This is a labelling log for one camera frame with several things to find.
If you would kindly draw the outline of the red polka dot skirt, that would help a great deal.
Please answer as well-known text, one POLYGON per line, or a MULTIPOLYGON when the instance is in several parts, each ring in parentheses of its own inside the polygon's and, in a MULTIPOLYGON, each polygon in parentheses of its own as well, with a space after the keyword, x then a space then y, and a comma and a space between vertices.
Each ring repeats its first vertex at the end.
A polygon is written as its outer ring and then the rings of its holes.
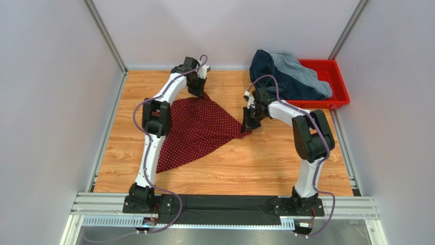
POLYGON ((234 139, 244 138, 241 123, 208 94, 179 99, 171 105, 173 126, 163 143, 157 173, 205 157, 234 139))

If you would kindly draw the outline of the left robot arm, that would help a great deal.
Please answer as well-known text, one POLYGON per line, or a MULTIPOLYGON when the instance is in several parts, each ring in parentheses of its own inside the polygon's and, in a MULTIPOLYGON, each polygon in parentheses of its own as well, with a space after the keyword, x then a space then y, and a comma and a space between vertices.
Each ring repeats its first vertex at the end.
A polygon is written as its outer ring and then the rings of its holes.
POLYGON ((136 120, 134 124, 144 133, 144 151, 137 177, 125 197, 124 213, 157 211, 157 165, 163 144, 173 126, 172 104, 184 88, 191 95, 203 98, 207 74, 210 72, 207 61, 207 55, 202 55, 199 59, 186 57, 183 64, 171 70, 169 79, 161 90, 155 96, 144 99, 134 109, 134 113, 142 110, 141 124, 136 120))

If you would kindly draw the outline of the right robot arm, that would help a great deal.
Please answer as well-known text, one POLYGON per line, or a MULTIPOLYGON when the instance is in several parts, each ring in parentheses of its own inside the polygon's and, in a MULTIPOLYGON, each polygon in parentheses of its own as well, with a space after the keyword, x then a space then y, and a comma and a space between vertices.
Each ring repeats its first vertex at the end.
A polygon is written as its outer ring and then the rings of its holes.
POLYGON ((274 199, 276 214, 294 216, 323 216, 323 203, 319 198, 317 184, 323 162, 335 147, 325 113, 322 110, 304 110, 285 101, 270 97, 265 88, 246 91, 241 132, 252 131, 261 126, 265 118, 280 120, 293 129, 293 138, 300 168, 290 198, 274 199))

